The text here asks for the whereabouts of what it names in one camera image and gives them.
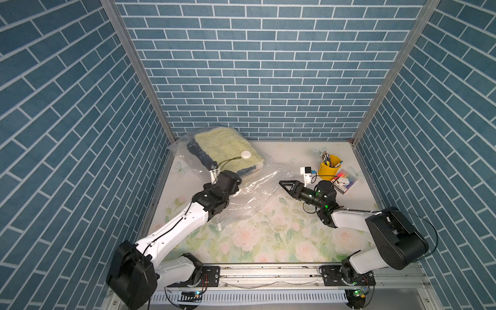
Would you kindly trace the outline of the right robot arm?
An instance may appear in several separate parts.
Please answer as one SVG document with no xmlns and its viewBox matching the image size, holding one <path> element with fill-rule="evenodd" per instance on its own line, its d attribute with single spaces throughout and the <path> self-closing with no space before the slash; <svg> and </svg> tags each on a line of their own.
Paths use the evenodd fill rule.
<svg viewBox="0 0 496 310">
<path fill-rule="evenodd" d="M 371 249 L 345 258 L 339 272 L 324 272 L 322 276 L 326 280 L 337 275 L 340 278 L 337 282 L 346 285 L 357 285 L 363 280 L 374 284 L 373 271 L 386 267 L 402 270 L 429 251 L 425 237 L 396 207 L 379 211 L 343 208 L 336 201 L 334 183 L 326 180 L 314 189 L 296 180 L 281 180 L 279 185 L 295 200 L 314 206 L 324 225 L 366 232 L 373 239 Z"/>
</svg>

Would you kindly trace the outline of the clear plastic vacuum bag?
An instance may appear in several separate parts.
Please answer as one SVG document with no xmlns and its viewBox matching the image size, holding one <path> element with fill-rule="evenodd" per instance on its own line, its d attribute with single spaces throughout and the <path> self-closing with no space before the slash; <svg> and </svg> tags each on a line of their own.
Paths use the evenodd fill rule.
<svg viewBox="0 0 496 310">
<path fill-rule="evenodd" d="M 193 200 L 220 227 L 260 212 L 276 195 L 279 182 L 291 175 L 289 168 L 230 127 L 204 127 L 169 149 L 200 177 L 204 188 L 193 192 Z"/>
</svg>

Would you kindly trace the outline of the light green fluffy blanket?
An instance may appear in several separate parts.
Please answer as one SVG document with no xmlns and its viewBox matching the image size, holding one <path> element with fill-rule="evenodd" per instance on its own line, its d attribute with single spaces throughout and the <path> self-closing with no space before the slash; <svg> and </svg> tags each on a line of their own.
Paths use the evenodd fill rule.
<svg viewBox="0 0 496 310">
<path fill-rule="evenodd" d="M 209 127 L 194 134 L 193 138 L 214 161 L 218 162 L 221 171 L 230 170 L 243 177 L 261 170 L 264 166 L 264 158 L 235 129 Z M 251 151 L 250 159 L 241 158 L 240 153 L 244 150 Z"/>
</svg>

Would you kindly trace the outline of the navy blue star blanket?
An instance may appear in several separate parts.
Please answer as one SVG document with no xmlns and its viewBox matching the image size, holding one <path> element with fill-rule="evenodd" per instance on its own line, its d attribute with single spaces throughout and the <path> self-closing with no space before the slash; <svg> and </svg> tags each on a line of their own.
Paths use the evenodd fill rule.
<svg viewBox="0 0 496 310">
<path fill-rule="evenodd" d="M 218 162 L 214 161 L 196 142 L 196 140 L 193 138 L 188 144 L 187 144 L 187 150 L 194 156 L 197 157 L 197 159 L 200 160 L 201 164 L 207 168 L 209 171 L 210 170 L 215 170 L 218 168 Z"/>
</svg>

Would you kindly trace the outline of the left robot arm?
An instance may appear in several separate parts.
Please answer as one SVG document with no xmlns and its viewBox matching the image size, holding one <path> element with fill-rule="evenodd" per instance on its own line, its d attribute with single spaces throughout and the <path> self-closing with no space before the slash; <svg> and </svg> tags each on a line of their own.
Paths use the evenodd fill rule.
<svg viewBox="0 0 496 310">
<path fill-rule="evenodd" d="M 134 243 L 125 240 L 117 246 L 106 283 L 129 309 L 145 305 L 160 286 L 199 283 L 203 264 L 192 254 L 185 253 L 165 264 L 162 261 L 188 235 L 221 213 L 241 182 L 236 173 L 222 171 L 163 227 Z"/>
</svg>

